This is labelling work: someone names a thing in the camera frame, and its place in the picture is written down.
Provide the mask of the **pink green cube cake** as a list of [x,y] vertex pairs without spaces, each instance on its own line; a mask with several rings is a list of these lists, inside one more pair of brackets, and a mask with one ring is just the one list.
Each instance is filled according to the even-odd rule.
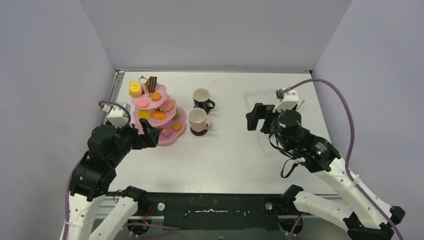
[[168,130],[162,130],[160,133],[160,137],[166,138],[166,139],[168,139],[171,135],[172,135],[172,132]]

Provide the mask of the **orange flower cookie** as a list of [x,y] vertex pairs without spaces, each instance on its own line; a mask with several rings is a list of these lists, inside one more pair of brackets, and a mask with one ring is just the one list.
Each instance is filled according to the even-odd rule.
[[156,111],[152,114],[152,117],[156,120],[163,121],[167,117],[167,115],[162,111]]

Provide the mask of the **yellow round cake slice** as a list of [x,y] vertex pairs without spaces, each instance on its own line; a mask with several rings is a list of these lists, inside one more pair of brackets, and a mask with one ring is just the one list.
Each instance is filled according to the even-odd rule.
[[140,109],[137,113],[139,119],[148,120],[151,117],[151,111],[149,109]]

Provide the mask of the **orange round macaron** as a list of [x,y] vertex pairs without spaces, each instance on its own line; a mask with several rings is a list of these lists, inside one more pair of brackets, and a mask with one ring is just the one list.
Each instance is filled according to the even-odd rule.
[[172,129],[173,129],[174,131],[179,131],[179,130],[182,128],[182,126],[183,126],[183,124],[182,124],[181,122],[175,122],[175,123],[172,125]]

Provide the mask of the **pink round macaron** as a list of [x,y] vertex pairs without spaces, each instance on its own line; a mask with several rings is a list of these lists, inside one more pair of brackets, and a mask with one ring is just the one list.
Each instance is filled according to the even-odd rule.
[[143,109],[143,108],[147,108],[149,105],[150,105],[150,102],[149,102],[148,100],[146,100],[146,99],[140,99],[140,100],[137,102],[137,106],[138,106],[139,108],[141,108],[141,109]]

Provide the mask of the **orange scalloped cookie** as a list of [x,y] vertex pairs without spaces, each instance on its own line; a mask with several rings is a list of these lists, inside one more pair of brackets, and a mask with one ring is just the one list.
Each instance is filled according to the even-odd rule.
[[160,100],[160,99],[162,98],[162,95],[161,95],[161,93],[160,93],[160,92],[155,91],[155,92],[150,93],[150,94],[149,94],[149,97],[150,97],[153,101],[158,101],[158,100]]

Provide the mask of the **yellow swirl roll cake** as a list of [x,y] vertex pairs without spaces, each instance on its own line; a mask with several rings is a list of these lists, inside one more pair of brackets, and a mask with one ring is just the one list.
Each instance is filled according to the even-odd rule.
[[142,84],[138,81],[130,81],[128,94],[134,98],[143,95],[144,89]]

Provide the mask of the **pink teacup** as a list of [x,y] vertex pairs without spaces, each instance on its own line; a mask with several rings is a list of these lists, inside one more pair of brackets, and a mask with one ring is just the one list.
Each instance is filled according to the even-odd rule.
[[188,113],[188,120],[190,128],[196,132],[203,130],[210,130],[213,126],[212,122],[207,120],[206,112],[201,108],[193,108]]

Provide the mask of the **chocolate layered cake slice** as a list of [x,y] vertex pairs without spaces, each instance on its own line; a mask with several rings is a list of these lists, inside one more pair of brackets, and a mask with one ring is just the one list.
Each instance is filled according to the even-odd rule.
[[156,91],[156,87],[157,87],[157,77],[156,76],[150,76],[147,80],[145,85],[146,90],[149,93],[154,93]]

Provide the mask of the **dark wooden coaster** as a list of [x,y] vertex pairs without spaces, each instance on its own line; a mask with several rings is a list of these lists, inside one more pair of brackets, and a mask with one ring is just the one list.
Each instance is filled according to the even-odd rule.
[[200,137],[200,136],[204,136],[204,135],[208,132],[208,129],[204,129],[204,130],[202,130],[202,131],[195,131],[195,130],[193,130],[192,128],[190,128],[190,132],[191,132],[193,135]]

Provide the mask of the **black mug white inside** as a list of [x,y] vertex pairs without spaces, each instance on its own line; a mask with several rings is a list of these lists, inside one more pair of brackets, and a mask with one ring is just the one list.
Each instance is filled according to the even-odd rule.
[[199,88],[193,92],[193,108],[203,109],[206,114],[209,114],[216,106],[216,103],[211,100],[210,92],[207,89]]

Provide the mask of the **metal serving tongs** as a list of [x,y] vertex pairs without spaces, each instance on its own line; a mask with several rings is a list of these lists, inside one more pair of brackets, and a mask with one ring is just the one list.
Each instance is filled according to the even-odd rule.
[[299,111],[299,109],[302,107],[302,105],[305,103],[305,100],[302,100],[298,105],[296,110]]

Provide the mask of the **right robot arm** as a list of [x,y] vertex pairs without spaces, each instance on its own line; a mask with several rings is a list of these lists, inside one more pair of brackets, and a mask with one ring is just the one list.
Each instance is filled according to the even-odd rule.
[[326,182],[343,200],[336,203],[317,196],[298,185],[291,185],[281,196],[281,207],[289,214],[296,211],[317,216],[346,231],[352,240],[390,240],[395,227],[405,217],[399,206],[382,201],[355,175],[339,151],[325,138],[302,126],[295,109],[275,112],[272,105],[256,103],[246,114],[247,129],[254,131],[263,120],[261,132],[275,142],[270,145]]

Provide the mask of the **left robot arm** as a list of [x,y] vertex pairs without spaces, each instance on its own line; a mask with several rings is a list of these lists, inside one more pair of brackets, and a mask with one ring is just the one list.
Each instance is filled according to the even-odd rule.
[[95,127],[87,141],[88,151],[75,165],[65,189],[65,218],[60,239],[112,239],[133,214],[147,211],[146,191],[128,186],[124,202],[117,205],[106,220],[92,232],[93,222],[115,177],[116,168],[131,150],[155,148],[161,130],[145,118],[139,120],[142,133],[134,124],[115,126],[108,122]]

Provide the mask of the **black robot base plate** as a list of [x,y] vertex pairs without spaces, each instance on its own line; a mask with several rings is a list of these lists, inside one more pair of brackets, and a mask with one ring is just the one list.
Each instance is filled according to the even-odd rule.
[[292,227],[300,211],[280,194],[148,192],[147,202],[128,223],[161,220],[180,230],[277,231]]

